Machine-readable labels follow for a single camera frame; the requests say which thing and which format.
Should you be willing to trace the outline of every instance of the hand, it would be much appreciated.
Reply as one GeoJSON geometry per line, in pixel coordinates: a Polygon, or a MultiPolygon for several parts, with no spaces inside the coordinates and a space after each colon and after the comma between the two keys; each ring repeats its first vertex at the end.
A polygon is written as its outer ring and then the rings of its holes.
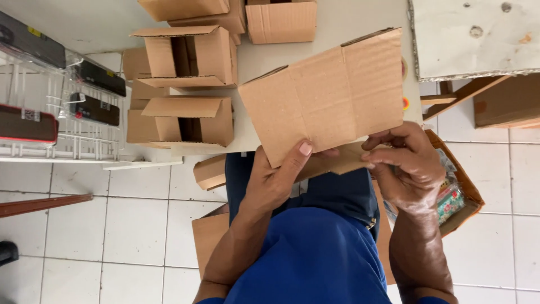
{"type": "Polygon", "coordinates": [[[422,128],[414,122],[371,134],[362,148],[362,159],[381,188],[382,197],[409,214],[436,206],[436,197],[446,172],[435,148],[422,128]],[[376,149],[391,143],[394,149],[376,149]],[[395,172],[389,165],[394,165],[395,172]]]}
{"type": "Polygon", "coordinates": [[[240,208],[264,214],[281,206],[291,195],[294,180],[312,151],[312,144],[308,140],[303,140],[289,152],[281,167],[272,169],[264,149],[259,146],[255,152],[246,196],[240,208]]]}

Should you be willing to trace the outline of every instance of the fingernail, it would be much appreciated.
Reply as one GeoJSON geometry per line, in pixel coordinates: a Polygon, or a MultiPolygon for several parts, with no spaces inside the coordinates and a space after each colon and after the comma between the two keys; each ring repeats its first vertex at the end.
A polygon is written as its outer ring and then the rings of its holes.
{"type": "Polygon", "coordinates": [[[310,143],[304,142],[302,145],[300,145],[300,153],[304,154],[305,156],[308,156],[311,154],[311,151],[313,150],[313,146],[311,146],[310,143]]]}

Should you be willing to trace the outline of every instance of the white wire shelf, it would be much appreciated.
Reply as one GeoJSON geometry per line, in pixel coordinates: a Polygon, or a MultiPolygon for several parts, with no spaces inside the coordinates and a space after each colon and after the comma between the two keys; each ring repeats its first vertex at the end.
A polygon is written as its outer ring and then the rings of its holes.
{"type": "Polygon", "coordinates": [[[0,103],[51,113],[59,122],[55,145],[3,140],[0,161],[114,163],[139,159],[120,153],[125,145],[124,98],[77,83],[69,70],[47,70],[0,52],[0,103]],[[69,96],[74,92],[117,106],[120,125],[73,117],[69,96]]]}

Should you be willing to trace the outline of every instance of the white tiled floor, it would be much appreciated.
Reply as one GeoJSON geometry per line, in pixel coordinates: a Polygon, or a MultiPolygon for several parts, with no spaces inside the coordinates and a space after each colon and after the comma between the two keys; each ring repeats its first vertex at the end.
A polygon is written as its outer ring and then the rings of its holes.
{"type": "MultiPolygon", "coordinates": [[[[475,130],[472,109],[466,101],[429,122],[486,201],[443,241],[455,293],[465,304],[540,303],[540,130],[475,130]]],[[[0,267],[0,302],[191,303],[199,283],[191,221],[226,201],[224,188],[202,191],[193,180],[193,165],[207,157],[110,174],[99,165],[0,163],[0,202],[96,195],[0,219],[0,240],[22,254],[0,267]]],[[[389,296],[400,302],[395,286],[389,296]]]]}

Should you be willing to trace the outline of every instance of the forearm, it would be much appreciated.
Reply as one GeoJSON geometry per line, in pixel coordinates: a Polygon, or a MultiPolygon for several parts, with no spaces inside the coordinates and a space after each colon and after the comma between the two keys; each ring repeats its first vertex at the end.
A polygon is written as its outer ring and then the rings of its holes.
{"type": "Polygon", "coordinates": [[[457,303],[434,208],[400,212],[390,239],[390,266],[404,303],[429,295],[457,303]]]}
{"type": "Polygon", "coordinates": [[[195,303],[228,294],[237,279],[259,258],[271,215],[258,214],[240,205],[229,230],[210,256],[195,303]]]}

